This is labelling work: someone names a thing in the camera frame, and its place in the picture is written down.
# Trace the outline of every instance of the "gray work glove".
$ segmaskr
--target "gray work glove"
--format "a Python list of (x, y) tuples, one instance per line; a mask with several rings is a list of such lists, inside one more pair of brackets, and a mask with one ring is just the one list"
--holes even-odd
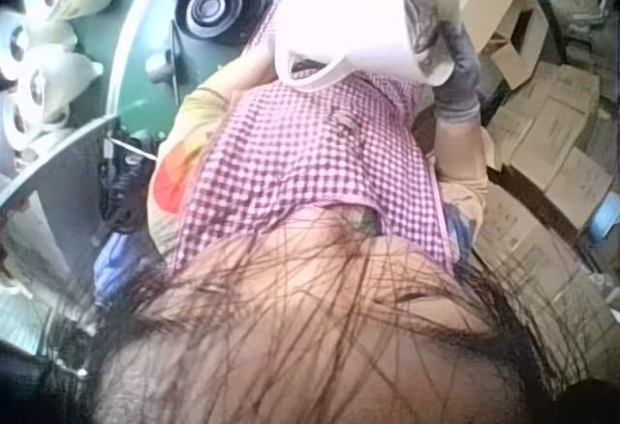
[(454, 72), (443, 85), (433, 87), (435, 115), (451, 123), (480, 120), (476, 87), (481, 79), (481, 63), (474, 45), (461, 23), (442, 22), (441, 32), (454, 60)]

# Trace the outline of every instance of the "black pulley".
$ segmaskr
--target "black pulley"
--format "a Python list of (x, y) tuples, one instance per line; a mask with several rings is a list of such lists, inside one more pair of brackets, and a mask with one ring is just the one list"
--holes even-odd
[(176, 0), (176, 24), (193, 39), (212, 39), (233, 26), (242, 7), (243, 0)]
[(263, 21), (271, 0), (243, 0), (243, 8), (239, 19), (232, 25), (226, 35), (217, 38), (221, 45), (245, 45), (258, 25)]
[(198, 40), (240, 46), (250, 38), (271, 0), (177, 0), (179, 29)]

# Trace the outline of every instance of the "stacked cardboard boxes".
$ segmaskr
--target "stacked cardboard boxes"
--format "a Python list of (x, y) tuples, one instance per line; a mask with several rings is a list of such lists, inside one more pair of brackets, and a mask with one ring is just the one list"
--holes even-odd
[(570, 381), (620, 380), (620, 325), (587, 269), (556, 233), (493, 184), (475, 250), (538, 333), (554, 370)]
[(583, 232), (613, 181), (583, 152), (598, 101), (596, 76), (541, 62), (489, 125), (504, 164), (500, 184), (569, 241)]

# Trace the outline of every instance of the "checkered apron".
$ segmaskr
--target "checkered apron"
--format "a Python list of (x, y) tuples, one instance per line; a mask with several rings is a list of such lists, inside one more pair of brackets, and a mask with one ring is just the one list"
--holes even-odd
[[(248, 47), (273, 32), (276, 10)], [(303, 207), (336, 204), (373, 209), (383, 235), (450, 267), (434, 170), (410, 132), (419, 94), (366, 73), (316, 93), (279, 81), (246, 93), (186, 193), (172, 269), (220, 239), (267, 233)]]

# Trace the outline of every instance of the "woman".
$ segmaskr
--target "woman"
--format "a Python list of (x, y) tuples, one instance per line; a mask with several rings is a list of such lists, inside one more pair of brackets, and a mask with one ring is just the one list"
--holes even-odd
[(434, 89), (438, 181), (410, 134), (416, 86), (356, 74), (297, 93), (264, 43), (185, 100), (149, 199), (169, 270), (111, 307), (95, 421), (559, 418), (538, 344), (467, 265), (479, 64), (460, 26), (440, 38), (456, 68)]

